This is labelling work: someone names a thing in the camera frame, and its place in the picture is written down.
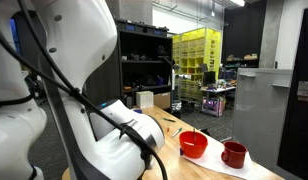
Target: mug handle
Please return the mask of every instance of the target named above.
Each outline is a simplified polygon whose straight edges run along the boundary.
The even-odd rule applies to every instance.
[[[222,155],[221,155],[221,158],[222,158],[222,161],[227,162],[228,159],[229,159],[229,153],[226,150],[223,151]]]

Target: cardboard box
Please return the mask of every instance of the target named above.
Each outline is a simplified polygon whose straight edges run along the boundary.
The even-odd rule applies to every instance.
[[[171,108],[171,95],[169,92],[154,95],[154,105],[161,108]]]
[[[153,107],[153,92],[151,91],[136,92],[136,105],[139,108]]]

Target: red bowl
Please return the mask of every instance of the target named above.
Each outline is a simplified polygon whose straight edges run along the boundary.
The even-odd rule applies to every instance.
[[[207,147],[207,138],[197,132],[185,131],[180,134],[180,144],[183,153],[190,158],[199,158]]]

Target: table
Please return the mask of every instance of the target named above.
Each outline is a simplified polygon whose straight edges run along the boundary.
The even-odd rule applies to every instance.
[[[224,88],[217,88],[216,90],[208,90],[207,87],[203,86],[201,88],[201,91],[205,92],[205,96],[203,96],[203,99],[202,99],[201,112],[205,113],[205,114],[209,114],[209,115],[221,116],[222,115],[220,113],[221,111],[219,111],[219,108],[221,108],[221,106],[219,106],[219,104],[217,105],[216,109],[214,109],[214,110],[211,110],[211,109],[208,108],[208,105],[206,103],[208,103],[208,100],[210,99],[209,98],[209,96],[210,96],[209,94],[210,93],[217,94],[217,93],[221,93],[221,92],[225,92],[226,93],[227,91],[234,90],[234,89],[236,89],[236,87],[228,87],[226,89],[224,89]]]
[[[180,153],[179,146],[179,134],[172,138],[172,134],[180,127],[183,128],[183,131],[192,131],[193,127],[186,124],[182,120],[177,119],[173,115],[165,112],[164,110],[154,106],[152,108],[143,108],[143,113],[148,114],[160,123],[165,135],[165,144],[162,149],[158,152],[159,157],[164,163],[164,166],[167,171],[168,178],[170,180],[192,180],[192,179],[226,179],[226,180],[235,180],[240,179],[234,176],[227,174],[219,173],[212,171],[186,160]],[[176,123],[168,122],[162,120],[162,118],[169,118],[176,121]],[[258,172],[257,177],[254,179],[283,179],[280,176],[274,174],[273,172],[265,169],[261,165],[254,163],[255,170]],[[162,179],[161,170],[158,163],[155,163],[152,170],[145,171],[144,180],[156,180]],[[62,180],[69,180],[69,171],[68,169],[64,172]]]

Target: white paper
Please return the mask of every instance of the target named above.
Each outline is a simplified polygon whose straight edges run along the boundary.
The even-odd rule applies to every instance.
[[[253,179],[253,177],[255,178],[254,165],[248,152],[245,155],[243,168],[231,168],[226,165],[221,159],[221,154],[224,151],[224,145],[211,137],[207,137],[207,139],[208,145],[202,157],[198,159],[189,158],[185,155],[183,157],[194,162],[197,165],[217,172],[229,174],[243,179]]]
[[[298,83],[297,95],[308,97],[308,81],[300,81]]]

